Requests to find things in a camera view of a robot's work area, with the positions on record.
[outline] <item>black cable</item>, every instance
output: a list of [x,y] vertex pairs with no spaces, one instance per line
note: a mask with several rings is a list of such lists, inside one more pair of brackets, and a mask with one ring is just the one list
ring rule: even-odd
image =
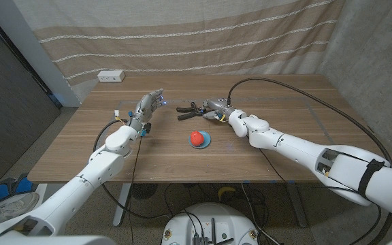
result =
[[216,187],[214,186],[214,184],[213,184],[213,183],[211,183],[211,187],[212,187],[212,189],[214,190],[214,192],[215,192],[215,193],[216,193],[216,195],[217,195],[218,191],[217,191],[217,189],[216,189]]
[[378,204],[376,204],[376,207],[378,207],[378,218],[376,219],[376,222],[373,224],[373,226],[368,229],[367,232],[364,233],[364,235],[362,235],[360,238],[356,239],[354,242],[352,242],[350,245],[356,244],[357,242],[361,241],[362,239],[364,239],[368,234],[370,234],[374,228],[378,225],[379,220],[380,220],[380,216],[382,215],[382,210],[380,209],[380,206]]
[[174,216],[174,213],[172,212],[172,209],[169,207],[169,204],[167,203],[167,199],[166,199],[166,192],[168,190],[168,188],[171,186],[172,184],[169,184],[166,189],[164,190],[164,202],[166,203],[167,209],[169,210],[170,214],[172,215],[172,217]]
[[281,178],[284,182],[287,183],[287,181],[278,173],[278,170],[273,166],[272,162],[269,160],[269,158],[264,154],[262,149],[258,148],[258,150],[263,154],[263,156],[267,159],[267,162],[269,162],[270,166],[272,166],[272,169],[278,174],[279,178]]
[[197,219],[197,221],[199,222],[199,225],[201,226],[201,234],[202,234],[202,237],[204,238],[205,236],[203,235],[203,227],[202,227],[202,223],[201,223],[201,221],[199,220],[199,218],[196,216],[196,215],[194,215],[194,214],[192,214],[192,213],[190,213],[190,212],[179,212],[179,213],[177,213],[177,214],[190,214],[190,215],[192,215],[192,216],[194,216],[196,219]]
[[191,205],[193,205],[193,204],[195,204],[195,202],[193,201],[193,198],[191,197],[190,187],[187,188],[187,190],[189,190],[189,196],[190,196]]
[[202,189],[202,187],[201,187],[199,184],[197,184],[197,187],[199,187],[199,189],[201,189],[202,193],[204,193],[204,195],[205,195],[210,201],[215,202],[215,201],[213,201],[212,198]]
[[[102,133],[112,124],[120,122],[120,120],[113,120],[111,122],[109,122],[102,130],[101,132],[99,132],[99,135],[96,137],[95,143],[93,144],[93,152],[96,151],[97,148],[97,144],[99,141],[99,138],[101,137]],[[137,163],[137,158],[138,158],[138,154],[140,152],[140,145],[139,145],[139,150],[137,152],[137,157],[136,157],[136,163]],[[119,206],[119,208],[122,208],[125,212],[128,212],[138,218],[144,218],[144,219],[154,219],[154,218],[161,218],[161,217],[167,217],[168,219],[170,219],[170,217],[167,214],[162,214],[162,215],[158,215],[158,216],[153,216],[153,217],[147,217],[147,216],[143,216],[140,214],[136,214],[135,212],[130,211],[129,209],[127,209],[124,205],[120,204],[120,202],[113,196],[113,194],[111,194],[111,192],[107,189],[107,187],[105,186],[105,183],[102,184],[102,188],[105,190],[105,192],[107,193],[107,195],[116,203],[116,205]]]
[[[391,159],[391,156],[389,155],[387,149],[382,145],[382,143],[378,140],[378,138],[377,138],[376,136],[374,136],[374,134],[373,134],[372,132],[370,132],[367,128],[365,128],[361,123],[357,122],[354,118],[352,118],[352,117],[349,116],[348,114],[344,113],[342,110],[339,110],[339,109],[337,109],[336,107],[334,107],[334,106],[332,106],[332,105],[330,105],[330,104],[328,104],[328,103],[322,101],[321,99],[319,99],[319,98],[317,98],[317,97],[315,97],[315,96],[313,96],[313,95],[310,95],[310,94],[308,94],[307,92],[302,91],[302,90],[300,90],[300,89],[298,89],[298,88],[295,88],[294,86],[291,86],[291,85],[288,85],[288,84],[285,84],[285,83],[283,83],[283,82],[279,82],[279,81],[276,81],[276,80],[273,80],[273,79],[269,79],[269,78],[247,78],[247,79],[243,79],[243,80],[241,80],[241,81],[235,83],[235,84],[231,87],[231,89],[229,90],[229,94],[228,94],[228,98],[227,98],[227,105],[228,105],[228,106],[231,105],[231,94],[232,94],[232,91],[234,90],[234,88],[235,88],[237,85],[239,85],[239,84],[241,84],[241,83],[243,83],[243,82],[247,82],[247,81],[251,81],[251,80],[272,82],[272,83],[274,83],[274,84],[278,84],[278,85],[284,86],[284,87],[289,88],[289,89],[291,89],[291,90],[294,90],[294,91],[296,91],[296,92],[298,92],[298,93],[301,93],[301,94],[303,94],[303,95],[305,95],[305,96],[307,96],[307,97],[309,97],[309,98],[311,98],[311,99],[313,99],[313,100],[319,102],[320,104],[322,104],[322,105],[328,107],[329,109],[333,110],[334,112],[337,112],[338,114],[342,115],[343,117],[345,117],[346,119],[348,119],[349,121],[351,121],[353,124],[355,124],[358,128],[360,128],[360,130],[362,130],[362,132],[364,132],[368,137],[370,137],[370,138],[373,140],[373,142],[379,147],[380,151],[383,153],[384,158],[389,162],[390,168],[392,168],[392,159]],[[382,227],[381,230],[379,231],[379,234],[370,242],[370,244],[377,244],[377,243],[379,243],[379,242],[385,237],[385,235],[387,234],[387,232],[388,232],[389,227],[391,226],[391,224],[392,224],[392,213],[389,212],[388,215],[387,215],[387,218],[386,218],[386,220],[385,220],[385,223],[384,223],[383,227]]]
[[189,219],[190,219],[191,223],[193,224],[193,228],[195,228],[195,236],[198,237],[199,234],[197,233],[196,226],[195,226],[195,223],[193,222],[193,219],[191,219],[190,214],[187,212],[187,210],[184,209],[184,212],[187,214],[187,216],[189,216]]
[[[129,197],[129,207],[128,207],[128,209],[131,207],[132,199],[133,199],[133,197],[130,196]],[[132,243],[132,245],[134,245],[134,233],[133,233],[133,224],[131,224],[131,215],[128,215],[128,219],[129,219],[129,227],[131,228],[131,243]]]
[[[169,204],[168,204],[168,202],[167,202],[167,196],[166,196],[167,190],[168,190],[168,188],[169,188],[171,185],[172,185],[172,184],[169,184],[169,185],[166,187],[166,189],[164,190],[164,202],[166,203],[167,209],[169,210],[169,212],[170,212],[170,214],[172,215],[172,218],[173,218],[173,217],[174,217],[174,213],[172,212],[172,209],[170,208],[170,206],[169,206]],[[199,218],[198,218],[196,215],[194,215],[194,214],[192,214],[192,213],[190,213],[190,212],[187,212],[186,209],[184,209],[184,212],[179,212],[179,213],[177,213],[176,215],[178,215],[178,214],[187,214],[187,215],[189,216],[189,218],[190,218],[190,215],[193,215],[193,216],[197,219],[197,221],[199,221],[199,225],[201,226],[201,234],[202,234],[202,237],[204,237],[204,236],[203,236],[203,227],[202,227],[202,223],[201,223],[201,221],[199,220]]]
[[[134,184],[135,167],[137,166],[137,160],[139,158],[140,148],[142,146],[142,139],[143,139],[143,137],[140,137],[139,148],[137,150],[137,155],[135,156],[135,163],[134,163],[134,168],[133,168],[133,178],[131,179],[131,193],[129,194],[128,210],[130,210],[131,201],[133,200],[133,184]],[[131,214],[129,214],[128,219],[129,219],[129,227],[131,228],[131,242],[134,245],[134,235],[133,235],[133,225],[131,224]]]
[[374,143],[379,147],[380,151],[384,154],[385,159],[388,160],[388,162],[390,163],[390,167],[392,168],[391,156],[389,155],[387,149],[382,145],[382,143],[378,140],[378,138],[376,138],[376,136],[374,136],[373,133],[370,132],[370,130],[365,128],[361,123],[357,122],[354,118],[352,118],[348,114],[344,113],[342,110],[339,110],[336,107],[334,107],[334,106],[324,102],[323,100],[321,100],[321,99],[319,99],[319,98],[317,98],[317,97],[315,97],[313,95],[310,95],[310,94],[308,94],[305,91],[302,91],[302,90],[300,90],[298,88],[295,88],[295,87],[293,87],[291,85],[288,85],[288,84],[285,84],[283,82],[279,82],[279,81],[276,81],[276,80],[273,80],[273,79],[269,79],[269,78],[247,78],[247,79],[243,79],[243,80],[237,82],[236,84],[234,84],[234,86],[232,86],[232,88],[229,90],[228,99],[227,99],[228,105],[231,105],[231,94],[232,94],[232,91],[234,90],[234,88],[237,85],[239,85],[239,84],[241,84],[243,82],[247,82],[247,81],[251,81],[251,80],[273,82],[275,84],[284,86],[284,87],[289,88],[291,90],[294,90],[294,91],[296,91],[298,93],[301,93],[301,94],[303,94],[303,95],[305,95],[305,96],[307,96],[307,97],[309,97],[309,98],[319,102],[320,104],[330,108],[331,110],[337,112],[338,114],[342,115],[343,117],[345,117],[346,119],[351,121],[353,124],[355,124],[358,128],[360,128],[360,130],[362,130],[362,132],[364,132],[368,137],[370,137],[374,141]]
[[105,190],[105,192],[108,194],[108,196],[116,203],[116,205],[119,206],[119,208],[122,208],[125,212],[128,212],[128,213],[130,213],[130,214],[132,214],[132,215],[134,215],[134,216],[136,216],[138,218],[143,218],[143,219],[148,219],[149,220],[149,219],[154,219],[154,218],[167,217],[168,219],[170,219],[170,216],[167,215],[167,214],[162,214],[162,215],[153,216],[153,217],[147,217],[147,216],[143,216],[143,215],[140,215],[140,214],[136,214],[135,212],[132,212],[132,211],[128,210],[124,205],[120,204],[120,202],[115,197],[113,197],[113,194],[110,193],[110,191],[107,189],[107,187],[104,184],[102,184],[102,188]]
[[[124,123],[127,123],[127,122],[128,122],[127,119],[123,119],[122,121],[123,121]],[[117,123],[117,122],[120,122],[120,120],[113,120],[113,121],[109,122],[109,123],[101,130],[101,132],[99,132],[98,136],[96,137],[95,143],[93,144],[93,152],[97,150],[96,147],[97,147],[97,145],[98,145],[99,138],[102,136],[103,132],[104,132],[109,126],[111,126],[111,125],[113,125],[114,123]]]

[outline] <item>sneaker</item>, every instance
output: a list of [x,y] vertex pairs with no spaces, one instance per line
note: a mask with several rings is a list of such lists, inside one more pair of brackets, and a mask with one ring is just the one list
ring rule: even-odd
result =
[[39,194],[28,193],[23,198],[0,207],[0,223],[30,212],[39,201]]

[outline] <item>black strap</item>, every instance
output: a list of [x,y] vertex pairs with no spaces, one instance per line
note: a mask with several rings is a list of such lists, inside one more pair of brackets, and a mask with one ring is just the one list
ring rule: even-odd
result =
[[370,163],[367,164],[367,169],[362,175],[361,181],[359,181],[358,193],[367,200],[368,198],[365,196],[365,191],[367,190],[368,182],[370,182],[374,172],[379,171],[384,166],[384,163],[385,162],[380,162],[376,159],[373,159]]

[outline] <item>white power strip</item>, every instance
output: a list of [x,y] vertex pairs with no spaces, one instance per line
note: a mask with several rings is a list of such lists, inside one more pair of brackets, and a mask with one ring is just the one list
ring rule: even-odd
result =
[[100,82],[122,82],[124,77],[123,70],[101,71],[98,74]]

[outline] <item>gray wall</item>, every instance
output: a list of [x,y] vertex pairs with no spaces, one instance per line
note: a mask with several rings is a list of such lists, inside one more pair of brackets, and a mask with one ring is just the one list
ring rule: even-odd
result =
[[392,1],[347,1],[318,73],[392,151]]
[[0,26],[63,106],[80,106],[63,74],[37,41],[12,0],[0,0]]

